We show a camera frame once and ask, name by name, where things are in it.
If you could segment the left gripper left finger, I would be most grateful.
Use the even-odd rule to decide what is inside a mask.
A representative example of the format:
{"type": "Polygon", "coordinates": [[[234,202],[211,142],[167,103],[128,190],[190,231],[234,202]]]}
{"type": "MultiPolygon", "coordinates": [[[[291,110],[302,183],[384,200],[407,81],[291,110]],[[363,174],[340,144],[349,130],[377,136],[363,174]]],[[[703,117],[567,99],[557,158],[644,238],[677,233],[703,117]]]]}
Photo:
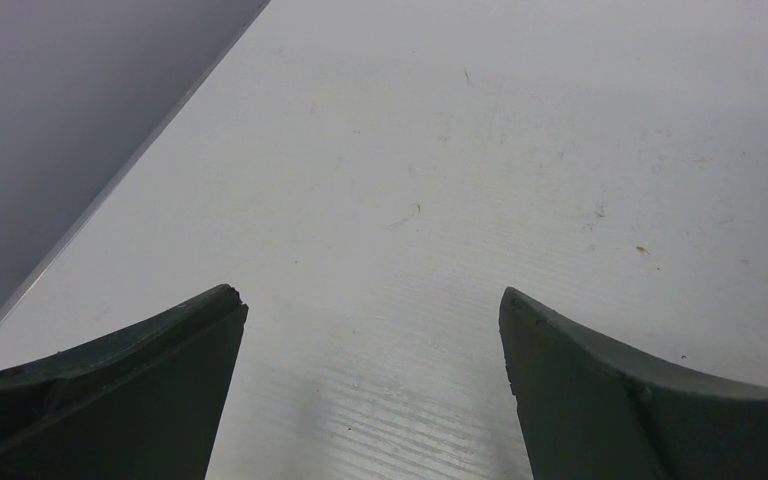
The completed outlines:
{"type": "Polygon", "coordinates": [[[0,371],[0,479],[202,479],[248,313],[227,284],[0,371]]]}

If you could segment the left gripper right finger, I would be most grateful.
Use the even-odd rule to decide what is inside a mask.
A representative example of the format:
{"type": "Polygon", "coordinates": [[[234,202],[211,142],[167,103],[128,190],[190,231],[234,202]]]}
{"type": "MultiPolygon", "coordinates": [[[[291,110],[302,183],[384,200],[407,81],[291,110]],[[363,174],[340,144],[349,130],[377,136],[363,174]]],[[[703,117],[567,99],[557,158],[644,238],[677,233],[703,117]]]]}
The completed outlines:
{"type": "Polygon", "coordinates": [[[768,387],[660,359],[507,288],[506,372],[537,479],[768,479],[768,387]]]}

